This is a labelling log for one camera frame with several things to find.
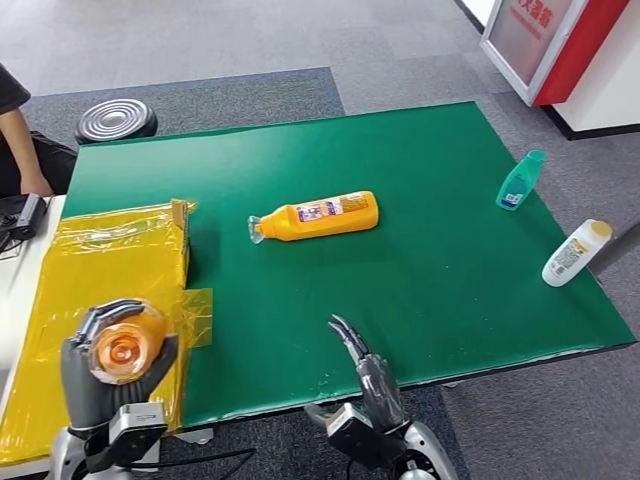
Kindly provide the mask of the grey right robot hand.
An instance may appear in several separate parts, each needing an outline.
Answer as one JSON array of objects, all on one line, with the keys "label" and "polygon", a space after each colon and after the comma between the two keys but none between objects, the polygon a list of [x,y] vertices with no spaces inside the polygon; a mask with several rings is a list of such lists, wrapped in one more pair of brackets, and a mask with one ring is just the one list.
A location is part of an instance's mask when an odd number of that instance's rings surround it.
[{"label": "grey right robot hand", "polygon": [[364,406],[375,430],[388,434],[407,422],[399,388],[384,359],[343,317],[331,314],[328,325],[341,338],[353,361]]}]

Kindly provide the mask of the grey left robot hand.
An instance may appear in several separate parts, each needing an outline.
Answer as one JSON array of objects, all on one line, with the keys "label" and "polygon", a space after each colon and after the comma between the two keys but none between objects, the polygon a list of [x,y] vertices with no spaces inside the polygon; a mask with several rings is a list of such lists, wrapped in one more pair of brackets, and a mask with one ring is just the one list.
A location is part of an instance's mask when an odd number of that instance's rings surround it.
[{"label": "grey left robot hand", "polygon": [[96,429],[109,422],[123,405],[146,402],[174,364],[179,348],[176,335],[165,337],[159,353],[136,380],[104,383],[91,372],[89,342],[100,326],[141,313],[143,305],[141,300],[122,298],[92,306],[75,333],[62,342],[61,383],[72,430],[83,433]]}]

